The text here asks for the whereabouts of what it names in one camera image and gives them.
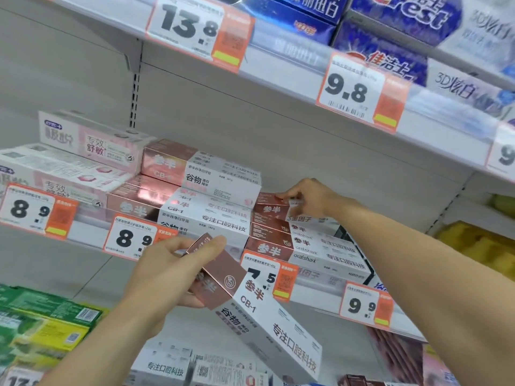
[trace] blue toothpaste box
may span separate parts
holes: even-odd
[[[515,89],[515,0],[352,0],[345,16],[421,54]]]
[[[238,0],[233,6],[280,28],[322,44],[330,44],[336,26],[276,0]]]
[[[341,23],[333,47],[493,118],[515,123],[513,92],[379,38],[349,21]],[[447,100],[447,104],[452,107],[453,102]],[[481,129],[481,126],[467,127],[466,131],[481,138],[491,137],[492,132],[489,128]]]

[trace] rose gold toothpaste box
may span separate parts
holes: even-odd
[[[187,253],[211,239],[206,233]],[[322,346],[228,253],[204,266],[191,291],[285,383],[317,381]]]
[[[256,212],[252,220],[245,249],[360,284],[370,279],[370,268],[350,241]]]
[[[141,173],[249,208],[261,190],[260,172],[169,139],[145,147]]]
[[[293,207],[300,204],[302,204],[301,199],[292,198],[288,201],[283,201],[270,192],[260,192],[257,196],[254,211],[256,213],[282,219],[287,222],[298,223],[299,225],[330,236],[336,234],[340,224],[332,218],[314,218],[306,214],[300,214],[297,217],[293,217],[291,215]]]

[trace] pink toothpaste box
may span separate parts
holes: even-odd
[[[102,220],[106,219],[108,193],[121,185],[95,170],[41,155],[25,146],[0,150],[0,176],[0,195],[12,181],[77,200],[81,202],[79,214]]]
[[[134,129],[116,129],[79,114],[39,111],[40,142],[132,175],[139,173],[143,148],[156,138]]]
[[[169,139],[145,148],[141,173],[249,208],[261,190],[260,172]]]

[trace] price label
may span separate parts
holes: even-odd
[[[339,314],[342,318],[384,329],[390,328],[393,307],[390,294],[348,281]]]
[[[11,367],[5,375],[5,386],[35,386],[42,379],[43,373],[34,370]]]
[[[0,205],[0,223],[64,240],[79,202],[10,183]]]
[[[404,111],[409,83],[333,53],[318,93],[317,105],[395,133]]]
[[[254,18],[212,0],[157,0],[147,37],[238,72]]]
[[[515,181],[515,127],[500,123],[495,133],[486,168],[510,181]]]
[[[292,296],[299,267],[285,261],[244,250],[241,266],[263,288],[272,292],[275,299],[289,301]]]
[[[137,261],[147,246],[177,234],[177,230],[117,214],[104,243],[104,252]]]

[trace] qr code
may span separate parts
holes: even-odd
[[[207,378],[208,374],[209,374],[209,367],[200,366],[200,368],[198,369],[198,376]]]
[[[79,337],[80,337],[80,333],[72,333],[66,339],[66,344],[73,344],[73,343],[75,343]]]

